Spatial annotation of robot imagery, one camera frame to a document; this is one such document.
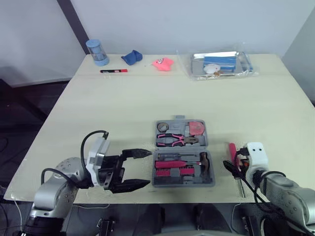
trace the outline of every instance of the plastic bag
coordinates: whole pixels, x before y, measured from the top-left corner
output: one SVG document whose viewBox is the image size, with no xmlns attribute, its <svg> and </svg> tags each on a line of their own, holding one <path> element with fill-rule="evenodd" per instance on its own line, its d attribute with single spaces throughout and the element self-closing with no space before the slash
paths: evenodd
<svg viewBox="0 0 315 236">
<path fill-rule="evenodd" d="M 179 62 L 192 80 L 242 78 L 257 75 L 249 56 L 240 47 L 180 54 Z"/>
</svg>

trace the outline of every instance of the red marker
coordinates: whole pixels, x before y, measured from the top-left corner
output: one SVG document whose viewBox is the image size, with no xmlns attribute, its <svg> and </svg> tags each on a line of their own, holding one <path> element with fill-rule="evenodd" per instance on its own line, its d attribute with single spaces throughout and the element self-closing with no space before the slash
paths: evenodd
<svg viewBox="0 0 315 236">
<path fill-rule="evenodd" d="M 121 70 L 100 70 L 100 73 L 119 73 L 119 72 L 128 72 L 127 69 Z"/>
</svg>

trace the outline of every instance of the pliers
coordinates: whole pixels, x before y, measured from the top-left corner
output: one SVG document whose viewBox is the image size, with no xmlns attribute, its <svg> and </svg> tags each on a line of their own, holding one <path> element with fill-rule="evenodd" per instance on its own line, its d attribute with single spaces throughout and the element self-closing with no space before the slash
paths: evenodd
<svg viewBox="0 0 315 236">
<path fill-rule="evenodd" d="M 174 146 L 185 146 L 186 144 L 195 144 L 198 143 L 199 140 L 193 136 L 189 136 L 189 137 L 185 137 L 182 134 L 171 134 L 171 133 L 167 133 L 167 134 L 158 134 L 157 135 L 158 139 L 161 138 L 174 138 L 174 139 L 178 139 L 178 141 L 172 142 L 172 143 L 159 143 L 157 142 L 157 147 L 174 147 Z"/>
</svg>

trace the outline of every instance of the gray tool case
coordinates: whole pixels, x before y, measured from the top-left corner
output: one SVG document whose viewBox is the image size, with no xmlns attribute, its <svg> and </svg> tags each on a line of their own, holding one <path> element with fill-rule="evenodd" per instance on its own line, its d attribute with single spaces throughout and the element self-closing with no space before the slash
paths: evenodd
<svg viewBox="0 0 315 236">
<path fill-rule="evenodd" d="M 171 137 L 163 137 L 158 139 L 160 134 L 181 134 L 185 137 L 191 136 L 189 133 L 189 122 L 197 121 L 205 126 L 203 120 L 185 119 L 185 116 L 175 116 L 174 120 L 159 120 L 156 123 L 156 146 L 157 149 L 153 153 L 153 186 L 154 187 L 212 187 L 215 185 L 215 176 L 213 172 L 212 159 L 210 152 L 207 151 L 208 145 L 207 130 L 205 128 L 202 135 L 195 135 L 198 139 L 197 143 L 186 144 L 185 146 L 174 147 L 158 147 L 158 143 L 176 142 L 177 139 Z M 158 124 L 167 123 L 168 129 L 164 132 L 159 132 Z M 186 161 L 186 162 L 201 162 L 205 156 L 209 161 L 209 169 L 205 170 L 204 165 L 186 165 L 180 168 L 156 168 L 157 161 Z"/>
</svg>

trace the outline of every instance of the table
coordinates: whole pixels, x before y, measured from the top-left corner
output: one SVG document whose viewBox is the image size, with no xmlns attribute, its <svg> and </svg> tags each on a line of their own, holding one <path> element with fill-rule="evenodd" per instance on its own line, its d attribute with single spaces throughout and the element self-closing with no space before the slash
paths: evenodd
<svg viewBox="0 0 315 236">
<path fill-rule="evenodd" d="M 315 109 L 276 55 L 251 55 L 259 76 L 192 81 L 178 63 L 170 72 L 149 64 L 163 57 L 145 55 L 127 66 L 120 55 L 109 55 L 97 67 L 87 55 L 60 96 L 15 174 L 5 199 L 33 201 L 40 173 L 60 161 L 79 156 L 82 139 L 91 131 L 109 131 L 108 155 L 123 149 L 155 150 L 155 122 L 186 115 L 206 122 L 216 186 L 153 188 L 113 195 L 101 187 L 80 190 L 76 203 L 226 203 L 253 202 L 246 187 L 242 198 L 236 181 L 224 169 L 227 144 L 262 142 L 270 170 L 284 172 L 302 187 L 315 189 Z M 128 73 L 99 74 L 100 69 L 127 68 Z M 86 153 L 93 138 L 86 145 Z M 124 179 L 151 179 L 152 156 L 124 163 Z"/>
</svg>

